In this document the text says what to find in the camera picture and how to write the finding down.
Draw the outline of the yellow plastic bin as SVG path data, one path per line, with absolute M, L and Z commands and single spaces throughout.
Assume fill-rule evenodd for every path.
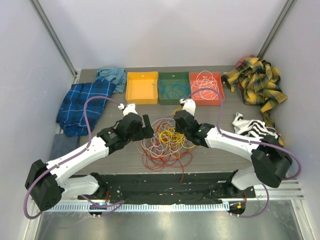
M 157 71 L 128 72 L 125 99 L 128 104 L 156 105 L 158 103 Z

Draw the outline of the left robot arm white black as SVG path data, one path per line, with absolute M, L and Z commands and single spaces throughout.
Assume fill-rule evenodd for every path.
M 129 142 L 150 139 L 153 134 L 147 114 L 128 113 L 116 127 L 104 128 L 89 144 L 46 163 L 40 159 L 35 161 L 25 183 L 27 193 L 42 212 L 57 205 L 61 199 L 80 195 L 100 200 L 106 196 L 108 184 L 98 173 L 84 177 L 73 175 L 94 161 L 123 149 Z

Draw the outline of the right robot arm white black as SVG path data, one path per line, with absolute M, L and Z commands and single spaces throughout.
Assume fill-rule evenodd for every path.
M 176 112 L 173 119 L 176 131 L 194 145 L 224 150 L 251 162 L 250 167 L 236 170 L 226 184 L 230 197 L 236 198 L 254 185 L 278 188 L 293 163 L 273 136 L 246 137 L 218 130 L 213 124 L 199 124 L 186 110 Z

